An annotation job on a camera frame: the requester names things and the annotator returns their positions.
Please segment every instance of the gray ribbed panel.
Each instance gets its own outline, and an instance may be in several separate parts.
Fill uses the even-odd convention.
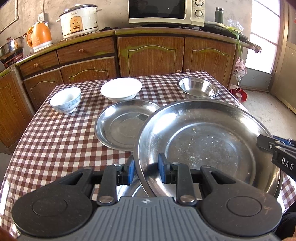
[[[38,239],[21,236],[19,240]],[[211,230],[192,207],[177,205],[171,197],[121,197],[100,207],[90,222],[68,236],[51,241],[279,241],[273,235],[232,238]]]

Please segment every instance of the electrical outlet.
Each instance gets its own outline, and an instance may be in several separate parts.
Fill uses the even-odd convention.
[[[44,13],[39,13],[38,14],[38,22],[44,21]]]

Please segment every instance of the wooden cabinet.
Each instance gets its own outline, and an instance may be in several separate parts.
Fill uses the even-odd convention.
[[[94,57],[102,54],[114,53],[114,40],[112,37],[100,38],[81,42],[57,50],[61,64]]]
[[[235,44],[185,37],[183,72],[204,70],[228,87],[233,70]]]
[[[54,69],[24,80],[27,92],[36,110],[57,85],[64,84],[60,69]]]
[[[99,58],[61,67],[65,84],[91,80],[108,80],[117,77],[115,57]]]
[[[0,152],[12,154],[33,114],[12,72],[0,78]]]
[[[184,38],[118,37],[121,77],[172,74],[182,70]]]
[[[58,64],[57,52],[52,51],[20,65],[20,71],[22,76],[25,77]]]

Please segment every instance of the clear plastic bag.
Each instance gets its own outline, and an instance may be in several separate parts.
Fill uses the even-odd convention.
[[[235,21],[235,20],[232,20],[232,19],[227,20],[227,26],[236,28],[236,29],[238,29],[238,30],[240,30],[242,32],[244,30],[243,26],[241,26],[238,21]]]

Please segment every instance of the metal plate rim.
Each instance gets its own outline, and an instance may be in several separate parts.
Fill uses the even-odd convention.
[[[135,101],[135,100],[137,100],[137,101],[143,101],[143,102],[146,102],[146,103],[150,103],[150,104],[153,104],[153,105],[155,105],[155,106],[157,106],[157,107],[160,107],[158,104],[156,104],[156,103],[154,103],[154,102],[151,102],[151,101],[148,101],[148,100],[143,100],[143,99],[131,99],[131,100],[125,100],[125,101],[120,101],[120,102],[117,102],[117,103],[114,103],[114,104],[112,104],[112,105],[110,105],[110,106],[108,106],[106,109],[104,109],[99,115],[98,115],[98,117],[97,117],[97,119],[96,119],[96,122],[95,122],[95,124],[94,124],[94,132],[95,132],[95,135],[96,135],[96,137],[97,137],[97,139],[99,140],[99,142],[101,142],[104,146],[106,146],[106,147],[108,147],[108,148],[111,148],[111,149],[114,149],[114,150],[121,150],[121,151],[133,151],[133,149],[134,148],[117,148],[117,147],[114,147],[114,146],[112,146],[112,145],[109,145],[108,143],[106,143],[103,139],[101,139],[100,138],[100,136],[99,136],[99,134],[98,134],[98,132],[97,132],[97,124],[98,124],[98,121],[99,121],[99,118],[100,118],[100,116],[108,109],[108,108],[110,108],[111,106],[114,106],[114,105],[117,105],[117,104],[122,104],[123,102],[131,102],[131,101]]]
[[[261,125],[265,130],[266,132],[268,133],[268,135],[270,137],[272,137],[272,134],[269,132],[269,130],[257,119],[255,118],[253,115],[251,115],[250,113],[248,113],[247,111],[235,106],[235,105],[232,105],[232,104],[229,104],[229,103],[225,103],[225,102],[222,102],[222,101],[219,101],[219,100],[212,100],[212,99],[187,99],[187,100],[181,100],[181,101],[177,101],[177,102],[173,102],[171,104],[168,104],[168,105],[165,105],[161,108],[159,108],[157,111],[155,111],[154,113],[152,113],[144,122],[144,124],[142,125],[140,131],[139,131],[139,134],[137,136],[137,139],[136,139],[136,142],[135,142],[135,146],[134,146],[134,150],[133,150],[133,156],[134,156],[134,160],[135,160],[135,167],[136,167],[136,172],[137,172],[137,175],[138,175],[138,178],[140,180],[140,183],[144,189],[144,191],[147,193],[147,195],[149,197],[155,197],[156,194],[154,193],[154,191],[152,190],[152,188],[149,186],[148,182],[146,181],[145,179],[145,176],[144,176],[144,173],[143,173],[143,170],[142,170],[142,166],[140,164],[140,160],[139,160],[139,142],[140,142],[140,139],[141,139],[141,133],[143,131],[143,129],[145,128],[145,126],[147,125],[147,123],[156,115],[158,114],[159,112],[173,106],[173,105],[178,105],[179,103],[182,103],[182,102],[195,102],[195,101],[199,101],[199,102],[216,102],[216,103],[219,103],[219,104],[222,104],[222,105],[226,105],[226,106],[229,106],[229,107],[233,107],[235,109],[238,109],[242,112],[244,112],[245,114],[247,114],[248,116],[252,117],[255,119],[255,121]],[[283,171],[280,170],[280,177],[279,177],[279,182],[277,184],[277,188],[276,188],[276,192],[274,194],[274,197],[278,197],[280,191],[281,191],[281,187],[282,187],[282,183],[283,183]]]
[[[202,80],[202,81],[206,81],[206,82],[208,82],[210,85],[213,86],[212,89],[215,91],[215,94],[213,94],[212,96],[195,96],[195,95],[192,95],[192,94],[188,93],[187,91],[183,90],[183,89],[181,88],[181,86],[180,86],[180,82],[181,82],[181,80],[186,79],[186,78],[194,78],[194,79],[198,79],[198,80]],[[191,95],[191,96],[194,96],[194,97],[196,97],[196,98],[201,98],[201,99],[211,99],[211,98],[213,98],[213,97],[216,97],[216,96],[219,94],[219,89],[216,87],[216,85],[212,84],[210,81],[207,81],[207,80],[202,79],[202,78],[197,78],[197,77],[185,77],[185,78],[181,78],[181,79],[178,80],[178,82],[177,82],[177,86],[178,86],[178,87],[179,87],[184,93],[186,93],[186,94],[188,94],[188,95]]]

